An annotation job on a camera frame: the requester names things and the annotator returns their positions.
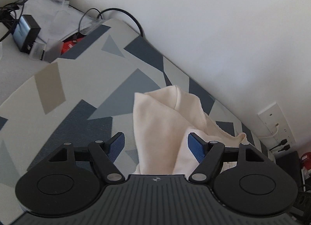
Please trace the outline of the cream long-sleeve top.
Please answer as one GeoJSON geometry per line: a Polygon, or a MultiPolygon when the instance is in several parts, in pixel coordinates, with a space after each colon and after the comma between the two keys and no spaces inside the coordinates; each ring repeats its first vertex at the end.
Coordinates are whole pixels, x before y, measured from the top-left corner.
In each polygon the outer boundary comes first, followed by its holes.
{"type": "Polygon", "coordinates": [[[199,165],[188,148],[188,134],[227,147],[246,145],[245,133],[234,137],[223,131],[203,111],[200,99],[178,86],[135,93],[133,130],[138,150],[139,175],[185,175],[199,165]]]}

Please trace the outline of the geometric patterned mat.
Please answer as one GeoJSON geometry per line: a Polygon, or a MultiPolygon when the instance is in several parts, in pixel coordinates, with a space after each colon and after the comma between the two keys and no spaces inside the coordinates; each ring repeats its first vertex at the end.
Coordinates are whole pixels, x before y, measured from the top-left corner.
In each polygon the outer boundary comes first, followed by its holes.
{"type": "Polygon", "coordinates": [[[133,133],[135,93],[167,86],[196,95],[203,111],[226,133],[245,133],[273,160],[267,147],[226,107],[155,50],[124,22],[111,19],[24,82],[1,105],[1,223],[23,210],[19,178],[59,145],[86,146],[121,131],[125,149],[116,160],[124,175],[139,162],[133,133]]]}

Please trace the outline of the black plug left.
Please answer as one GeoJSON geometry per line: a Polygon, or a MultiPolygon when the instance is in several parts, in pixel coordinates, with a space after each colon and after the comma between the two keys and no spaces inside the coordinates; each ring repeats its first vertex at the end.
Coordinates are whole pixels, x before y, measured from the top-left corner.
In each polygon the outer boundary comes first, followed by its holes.
{"type": "Polygon", "coordinates": [[[287,139],[283,139],[279,144],[277,144],[276,146],[270,148],[270,151],[274,150],[277,147],[284,146],[287,142],[288,142],[287,139]]]}

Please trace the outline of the black plug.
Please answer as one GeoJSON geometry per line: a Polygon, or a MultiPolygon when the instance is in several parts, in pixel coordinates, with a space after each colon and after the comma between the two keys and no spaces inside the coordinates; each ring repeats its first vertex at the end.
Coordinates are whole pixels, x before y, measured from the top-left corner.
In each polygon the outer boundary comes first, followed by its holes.
{"type": "Polygon", "coordinates": [[[287,151],[287,150],[289,150],[290,148],[291,148],[290,145],[279,146],[279,147],[273,149],[273,150],[272,150],[272,153],[275,154],[275,153],[277,153],[277,152],[287,151]]]}
{"type": "Polygon", "coordinates": [[[287,142],[288,142],[287,139],[283,139],[279,144],[277,144],[276,146],[270,148],[270,151],[274,150],[277,147],[284,146],[287,142]]]}

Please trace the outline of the black plug right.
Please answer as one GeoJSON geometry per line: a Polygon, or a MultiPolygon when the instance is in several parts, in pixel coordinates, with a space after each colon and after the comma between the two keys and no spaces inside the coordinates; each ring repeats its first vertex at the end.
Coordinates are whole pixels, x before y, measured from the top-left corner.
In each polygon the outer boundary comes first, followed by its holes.
{"type": "Polygon", "coordinates": [[[277,152],[287,151],[287,150],[289,150],[290,148],[291,148],[290,145],[279,146],[279,147],[273,149],[273,150],[272,150],[272,153],[275,154],[275,153],[277,153],[277,152]]]}

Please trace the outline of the black side cabinet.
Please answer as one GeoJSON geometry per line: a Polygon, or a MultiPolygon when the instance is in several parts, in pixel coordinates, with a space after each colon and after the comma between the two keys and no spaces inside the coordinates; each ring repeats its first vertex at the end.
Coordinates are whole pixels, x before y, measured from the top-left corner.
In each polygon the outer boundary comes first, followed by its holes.
{"type": "Polygon", "coordinates": [[[276,159],[276,164],[288,173],[298,186],[297,198],[290,213],[301,223],[310,224],[310,182],[304,183],[302,163],[296,151],[276,159]]]}

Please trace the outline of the grey power adapter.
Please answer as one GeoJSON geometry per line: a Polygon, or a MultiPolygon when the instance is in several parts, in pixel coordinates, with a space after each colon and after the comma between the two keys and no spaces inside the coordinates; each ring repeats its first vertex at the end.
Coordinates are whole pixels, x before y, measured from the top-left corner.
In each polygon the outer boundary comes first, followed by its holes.
{"type": "Polygon", "coordinates": [[[22,15],[13,33],[13,39],[19,50],[29,54],[41,27],[32,15],[22,15]]]}

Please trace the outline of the white wall socket panel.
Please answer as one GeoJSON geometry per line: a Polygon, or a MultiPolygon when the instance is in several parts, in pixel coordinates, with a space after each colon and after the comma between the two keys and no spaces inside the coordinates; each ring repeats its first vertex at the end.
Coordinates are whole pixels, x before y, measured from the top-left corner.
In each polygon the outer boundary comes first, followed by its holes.
{"type": "Polygon", "coordinates": [[[287,139],[287,143],[291,146],[296,143],[292,130],[277,103],[271,104],[266,109],[260,111],[257,115],[271,132],[270,136],[273,139],[278,142],[287,139]]]}

